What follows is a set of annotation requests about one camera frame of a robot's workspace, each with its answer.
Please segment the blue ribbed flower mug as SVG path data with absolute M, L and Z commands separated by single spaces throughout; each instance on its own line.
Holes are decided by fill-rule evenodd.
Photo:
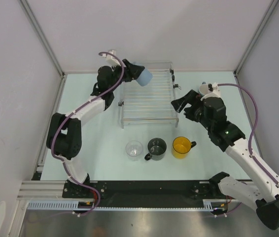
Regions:
M 199 91 L 199 94 L 202 95 L 202 96 L 208 94 L 209 93 L 208 84 L 206 82 L 202 82 L 202 84 L 199 86 L 198 91 Z

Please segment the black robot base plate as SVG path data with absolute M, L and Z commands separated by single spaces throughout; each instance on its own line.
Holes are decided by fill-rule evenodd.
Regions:
M 209 181 L 90 181 L 87 185 L 100 193 L 99 207 L 192 208 L 201 207 L 206 199 L 232 200 Z

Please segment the light blue plain cup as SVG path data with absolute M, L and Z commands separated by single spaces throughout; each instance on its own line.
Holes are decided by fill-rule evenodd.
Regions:
M 140 86 L 146 86 L 149 84 L 152 78 L 152 73 L 146 67 L 144 67 L 144 70 L 141 72 L 140 76 L 136 79 L 136 81 Z

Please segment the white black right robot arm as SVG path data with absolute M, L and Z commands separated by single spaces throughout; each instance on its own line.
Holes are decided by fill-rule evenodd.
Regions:
M 201 96 L 190 90 L 185 96 L 171 102 L 178 113 L 184 111 L 187 119 L 199 122 L 210 140 L 231 157 L 250 177 L 255 188 L 236 181 L 228 174 L 214 176 L 209 193 L 214 198 L 223 195 L 236 198 L 253 209 L 269 229 L 279 228 L 279 175 L 252 149 L 245 134 L 227 120 L 226 106 L 219 92 Z

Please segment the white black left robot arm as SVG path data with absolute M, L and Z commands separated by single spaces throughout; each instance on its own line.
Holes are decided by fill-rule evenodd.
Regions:
M 82 147 L 82 127 L 111 106 L 114 91 L 122 83 L 136 81 L 140 86 L 146 86 L 151 79 L 152 74 L 146 67 L 126 59 L 102 66 L 87 102 L 70 113 L 52 116 L 46 146 L 52 157 L 62 162 L 68 180 L 75 183 L 73 191 L 79 197 L 86 197 L 91 191 L 87 183 L 89 175 L 77 157 Z

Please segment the grey ceramic mug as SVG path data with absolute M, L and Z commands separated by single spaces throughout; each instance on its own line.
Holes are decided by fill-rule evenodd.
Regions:
M 148 153 L 145 155 L 144 159 L 146 161 L 159 161 L 165 156 L 167 144 L 161 138 L 153 138 L 148 142 L 147 149 Z

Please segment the clear octagonal glass cup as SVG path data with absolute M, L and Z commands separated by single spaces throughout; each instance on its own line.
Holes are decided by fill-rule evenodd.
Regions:
M 130 160 L 136 161 L 140 159 L 140 155 L 143 152 L 143 145 L 141 142 L 133 140 L 127 143 L 125 151 Z

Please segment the yellow ceramic mug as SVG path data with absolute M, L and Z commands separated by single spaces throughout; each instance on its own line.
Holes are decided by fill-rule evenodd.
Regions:
M 182 136 L 176 137 L 172 143 L 172 155 L 176 159 L 184 159 L 196 145 L 196 141 L 190 141 L 188 138 Z

